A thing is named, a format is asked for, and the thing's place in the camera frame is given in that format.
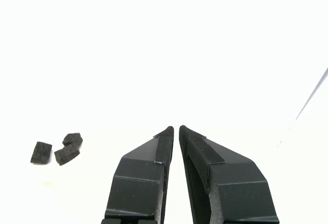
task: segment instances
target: small black block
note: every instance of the small black block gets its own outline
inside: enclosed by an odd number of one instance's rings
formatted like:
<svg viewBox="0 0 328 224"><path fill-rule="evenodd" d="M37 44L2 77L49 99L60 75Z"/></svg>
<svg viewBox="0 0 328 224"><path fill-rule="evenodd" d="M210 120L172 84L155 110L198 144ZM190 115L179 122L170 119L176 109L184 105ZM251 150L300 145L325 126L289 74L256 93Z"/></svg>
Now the small black block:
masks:
<svg viewBox="0 0 328 224"><path fill-rule="evenodd" d="M59 163L60 166L73 160L79 154L80 154L80 152L74 144L70 144L58 151L55 151L56 161L57 161L57 163Z"/></svg>
<svg viewBox="0 0 328 224"><path fill-rule="evenodd" d="M157 224L155 220L139 220L138 224Z"/></svg>
<svg viewBox="0 0 328 224"><path fill-rule="evenodd" d="M64 146L68 146L70 144L74 144L75 147L79 148L82 144L82 137L80 133L69 133L66 135L63 141Z"/></svg>
<svg viewBox="0 0 328 224"><path fill-rule="evenodd" d="M31 158L33 164L47 164L50 158L52 145L37 142Z"/></svg>
<svg viewBox="0 0 328 224"><path fill-rule="evenodd" d="M103 219L101 224L120 224L120 219Z"/></svg>

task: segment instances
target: white background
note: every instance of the white background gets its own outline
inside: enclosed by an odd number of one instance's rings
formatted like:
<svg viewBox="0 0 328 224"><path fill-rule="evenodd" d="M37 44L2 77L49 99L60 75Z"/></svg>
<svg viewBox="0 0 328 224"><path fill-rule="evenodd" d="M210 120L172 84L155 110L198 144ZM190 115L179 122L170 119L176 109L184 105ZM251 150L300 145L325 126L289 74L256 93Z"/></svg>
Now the white background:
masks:
<svg viewBox="0 0 328 224"><path fill-rule="evenodd" d="M174 126L166 223L192 223L182 124L254 160L281 223L323 222L327 81L294 120L327 22L328 0L0 0L0 222L100 223L120 158ZM76 159L29 163L69 132Z"/></svg>

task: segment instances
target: black plastic part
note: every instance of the black plastic part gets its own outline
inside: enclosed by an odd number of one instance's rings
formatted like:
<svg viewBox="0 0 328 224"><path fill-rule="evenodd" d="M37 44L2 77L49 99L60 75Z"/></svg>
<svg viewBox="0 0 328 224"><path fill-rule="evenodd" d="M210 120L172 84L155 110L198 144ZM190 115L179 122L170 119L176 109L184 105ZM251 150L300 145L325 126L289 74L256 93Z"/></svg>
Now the black plastic part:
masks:
<svg viewBox="0 0 328 224"><path fill-rule="evenodd" d="M80 154L80 152L74 144L70 144L58 151L55 151L56 161L57 161L57 163L59 163L60 166L73 160L79 154Z"/></svg>
<svg viewBox="0 0 328 224"><path fill-rule="evenodd" d="M186 126L179 140L194 224L279 223L268 182L253 161Z"/></svg>
<svg viewBox="0 0 328 224"><path fill-rule="evenodd" d="M103 224L107 219L119 219L121 224L164 223L173 137L174 129L168 127L122 157Z"/></svg>
<svg viewBox="0 0 328 224"><path fill-rule="evenodd" d="M74 144L75 147L77 147L79 149L82 142L83 142L83 139L82 139L80 133L69 133L64 138L63 145L68 146L70 144Z"/></svg>
<svg viewBox="0 0 328 224"><path fill-rule="evenodd" d="M50 158L52 145L37 142L32 154L31 163L33 164L47 164Z"/></svg>

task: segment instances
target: white surface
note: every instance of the white surface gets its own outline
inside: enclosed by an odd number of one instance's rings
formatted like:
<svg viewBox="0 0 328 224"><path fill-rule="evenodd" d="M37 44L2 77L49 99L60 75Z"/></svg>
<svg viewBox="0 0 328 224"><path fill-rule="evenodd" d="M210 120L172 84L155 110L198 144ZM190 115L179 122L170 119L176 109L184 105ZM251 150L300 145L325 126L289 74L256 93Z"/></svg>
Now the white surface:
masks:
<svg viewBox="0 0 328 224"><path fill-rule="evenodd" d="M327 1L0 0L0 222L100 223L120 158L182 124L253 159L282 224L322 222L327 83L293 120L327 68ZM69 132L80 156L29 164ZM177 136L171 165L166 223L192 223Z"/></svg>

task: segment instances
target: black foam block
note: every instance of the black foam block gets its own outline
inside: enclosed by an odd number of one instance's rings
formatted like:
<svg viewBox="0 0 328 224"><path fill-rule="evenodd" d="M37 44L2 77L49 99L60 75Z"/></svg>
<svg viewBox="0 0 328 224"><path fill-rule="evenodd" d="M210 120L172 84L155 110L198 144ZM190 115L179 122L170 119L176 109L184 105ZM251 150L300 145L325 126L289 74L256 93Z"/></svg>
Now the black foam block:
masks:
<svg viewBox="0 0 328 224"><path fill-rule="evenodd" d="M74 144L65 146L64 148L55 152L55 157L59 165L64 165L73 160L80 154L78 148Z"/></svg>
<svg viewBox="0 0 328 224"><path fill-rule="evenodd" d="M103 219L101 224L121 224L120 219Z"/></svg>
<svg viewBox="0 0 328 224"><path fill-rule="evenodd" d="M68 145L74 144L75 147L79 148L82 144L82 141L83 141L83 139L82 139L80 133L69 133L64 138L63 145L68 146Z"/></svg>
<svg viewBox="0 0 328 224"><path fill-rule="evenodd" d="M47 164L50 158L52 145L37 142L31 158L33 164Z"/></svg>

